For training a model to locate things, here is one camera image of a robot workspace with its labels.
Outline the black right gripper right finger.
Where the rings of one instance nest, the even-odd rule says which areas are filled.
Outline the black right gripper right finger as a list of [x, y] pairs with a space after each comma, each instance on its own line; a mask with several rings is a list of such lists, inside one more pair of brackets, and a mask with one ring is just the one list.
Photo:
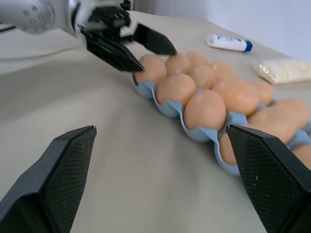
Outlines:
[[269, 233], [311, 231], [311, 171], [277, 137], [230, 124], [243, 186]]

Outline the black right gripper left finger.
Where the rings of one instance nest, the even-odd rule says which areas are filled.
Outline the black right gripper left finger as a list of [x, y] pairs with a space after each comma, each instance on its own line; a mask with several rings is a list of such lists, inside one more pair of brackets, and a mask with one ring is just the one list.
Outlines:
[[56, 137], [0, 202], [2, 233], [68, 233], [86, 186], [97, 129]]

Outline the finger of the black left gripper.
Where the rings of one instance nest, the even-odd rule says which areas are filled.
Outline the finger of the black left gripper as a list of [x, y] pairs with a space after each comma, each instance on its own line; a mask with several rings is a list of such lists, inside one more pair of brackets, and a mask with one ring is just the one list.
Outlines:
[[113, 68], [125, 72], [144, 70], [143, 65], [124, 45], [133, 42], [132, 36], [122, 37], [120, 27], [81, 25], [81, 34], [86, 39], [87, 50]]
[[133, 40], [158, 55], [176, 55], [178, 53], [167, 36], [141, 23], [136, 27]]

